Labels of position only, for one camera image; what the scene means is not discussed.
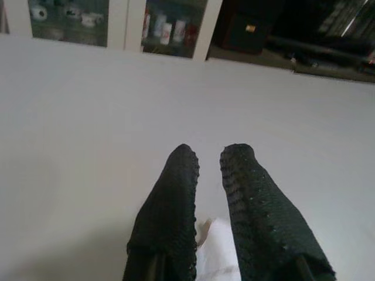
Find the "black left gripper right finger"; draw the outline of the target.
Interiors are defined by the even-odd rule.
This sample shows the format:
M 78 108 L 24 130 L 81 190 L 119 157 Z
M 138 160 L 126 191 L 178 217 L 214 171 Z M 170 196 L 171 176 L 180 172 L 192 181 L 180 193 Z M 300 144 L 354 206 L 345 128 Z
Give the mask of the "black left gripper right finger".
M 336 280 L 301 212 L 250 145 L 225 147 L 220 169 L 242 280 Z

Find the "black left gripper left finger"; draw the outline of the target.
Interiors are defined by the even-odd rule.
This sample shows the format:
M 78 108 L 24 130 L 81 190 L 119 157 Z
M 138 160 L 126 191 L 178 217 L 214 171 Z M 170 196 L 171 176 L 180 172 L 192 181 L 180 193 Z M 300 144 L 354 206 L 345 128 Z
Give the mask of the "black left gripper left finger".
M 196 279 L 198 177 L 195 152 L 179 145 L 136 216 L 123 280 Z

